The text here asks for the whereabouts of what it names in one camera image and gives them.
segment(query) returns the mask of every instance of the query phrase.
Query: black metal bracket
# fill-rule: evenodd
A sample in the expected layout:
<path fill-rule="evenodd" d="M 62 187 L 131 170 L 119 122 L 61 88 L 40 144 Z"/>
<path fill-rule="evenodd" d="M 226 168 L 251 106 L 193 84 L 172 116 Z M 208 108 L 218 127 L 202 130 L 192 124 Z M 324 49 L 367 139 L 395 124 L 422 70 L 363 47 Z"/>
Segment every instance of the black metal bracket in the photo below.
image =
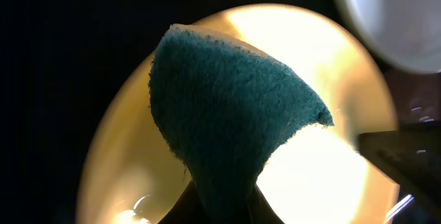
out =
<path fill-rule="evenodd" d="M 360 153 L 441 222 L 441 121 L 358 136 Z"/>

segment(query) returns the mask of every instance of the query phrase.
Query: dark object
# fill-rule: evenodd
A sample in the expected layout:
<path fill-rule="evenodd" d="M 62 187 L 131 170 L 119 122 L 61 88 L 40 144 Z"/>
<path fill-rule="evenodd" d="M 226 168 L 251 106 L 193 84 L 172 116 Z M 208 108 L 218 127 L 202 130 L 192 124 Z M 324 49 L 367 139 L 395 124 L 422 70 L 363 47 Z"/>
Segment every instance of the dark object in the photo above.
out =
<path fill-rule="evenodd" d="M 360 134 L 360 153 L 441 221 L 441 121 Z"/>
<path fill-rule="evenodd" d="M 203 209 L 194 182 L 190 181 L 181 197 L 172 210 L 159 222 L 159 224 L 175 223 L 210 223 L 208 215 Z M 269 206 L 257 185 L 252 189 L 248 202 L 234 215 L 232 223 L 238 224 L 283 224 L 279 217 Z"/>

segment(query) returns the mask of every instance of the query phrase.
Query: green sponge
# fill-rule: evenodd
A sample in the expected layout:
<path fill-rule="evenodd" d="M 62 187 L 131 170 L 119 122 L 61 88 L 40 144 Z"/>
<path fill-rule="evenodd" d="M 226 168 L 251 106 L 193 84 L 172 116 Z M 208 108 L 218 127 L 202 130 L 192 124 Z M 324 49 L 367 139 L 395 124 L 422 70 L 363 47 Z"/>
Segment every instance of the green sponge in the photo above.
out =
<path fill-rule="evenodd" d="M 235 38 L 172 25 L 154 55 L 152 116 L 213 223 L 231 221 L 270 155 L 297 130 L 333 125 L 291 68 Z"/>

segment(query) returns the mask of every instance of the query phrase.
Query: black background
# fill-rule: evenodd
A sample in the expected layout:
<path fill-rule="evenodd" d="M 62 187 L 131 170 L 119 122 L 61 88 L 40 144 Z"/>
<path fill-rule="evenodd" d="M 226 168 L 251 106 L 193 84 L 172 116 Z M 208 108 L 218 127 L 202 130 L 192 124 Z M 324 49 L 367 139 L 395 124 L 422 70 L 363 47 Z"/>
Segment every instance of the black background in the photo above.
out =
<path fill-rule="evenodd" d="M 341 24 L 332 0 L 0 0 L 3 182 L 19 223 L 73 223 L 80 174 L 110 101 L 172 23 L 287 3 Z"/>

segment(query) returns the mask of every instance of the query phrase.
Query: sponge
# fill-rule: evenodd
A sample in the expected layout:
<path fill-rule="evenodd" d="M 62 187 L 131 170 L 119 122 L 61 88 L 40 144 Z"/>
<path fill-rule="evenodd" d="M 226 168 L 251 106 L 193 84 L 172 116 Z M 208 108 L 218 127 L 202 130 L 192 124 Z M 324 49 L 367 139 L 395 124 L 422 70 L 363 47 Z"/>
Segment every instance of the sponge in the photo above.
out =
<path fill-rule="evenodd" d="M 326 105 L 291 68 L 196 26 L 175 24 L 165 33 L 149 87 L 154 122 L 188 168 L 213 223 L 231 222 L 268 158 L 297 130 L 333 125 Z"/>

